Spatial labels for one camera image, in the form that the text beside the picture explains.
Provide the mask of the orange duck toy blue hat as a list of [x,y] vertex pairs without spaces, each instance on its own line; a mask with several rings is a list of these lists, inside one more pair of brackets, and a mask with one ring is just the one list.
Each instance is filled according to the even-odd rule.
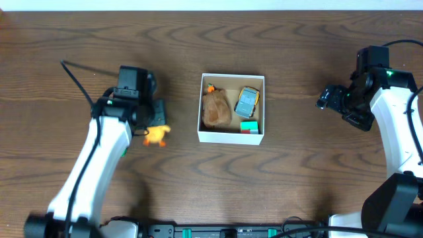
[[150,144],[158,144],[160,147],[166,146],[164,137],[166,133],[171,131],[171,127],[168,125],[152,126],[144,129],[144,140],[143,145],[149,146]]

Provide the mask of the brown plush toy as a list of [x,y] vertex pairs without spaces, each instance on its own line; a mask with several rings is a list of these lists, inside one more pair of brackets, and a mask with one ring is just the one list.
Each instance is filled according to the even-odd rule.
[[232,113],[225,90],[208,84],[206,94],[202,96],[202,121],[207,128],[230,125]]

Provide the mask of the multicoloured puzzle cube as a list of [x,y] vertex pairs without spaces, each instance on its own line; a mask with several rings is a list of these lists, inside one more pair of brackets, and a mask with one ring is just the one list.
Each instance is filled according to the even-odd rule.
[[244,121],[240,123],[242,134],[259,134],[257,121]]

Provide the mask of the yellow grey toy truck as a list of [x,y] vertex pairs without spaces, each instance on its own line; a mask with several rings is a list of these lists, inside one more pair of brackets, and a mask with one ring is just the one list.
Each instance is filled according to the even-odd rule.
[[235,114],[243,118],[252,118],[259,97],[259,90],[252,87],[243,87],[239,93],[238,101],[235,103]]

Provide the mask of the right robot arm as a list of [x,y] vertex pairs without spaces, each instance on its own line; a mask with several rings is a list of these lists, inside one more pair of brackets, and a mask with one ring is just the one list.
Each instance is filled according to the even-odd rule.
[[349,87],[327,85],[316,105],[363,131],[376,122],[387,179],[361,211],[330,216],[329,237],[422,236],[422,125],[412,73],[380,67],[355,72]]

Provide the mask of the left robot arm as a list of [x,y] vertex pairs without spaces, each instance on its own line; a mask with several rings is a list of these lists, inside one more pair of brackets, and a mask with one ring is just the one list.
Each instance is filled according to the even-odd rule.
[[155,117],[153,95],[157,82],[144,69],[123,69],[118,84],[108,88],[91,106],[84,146],[46,215],[30,214],[25,237],[137,237],[139,224],[117,221],[101,225],[106,191],[119,160],[136,130]]

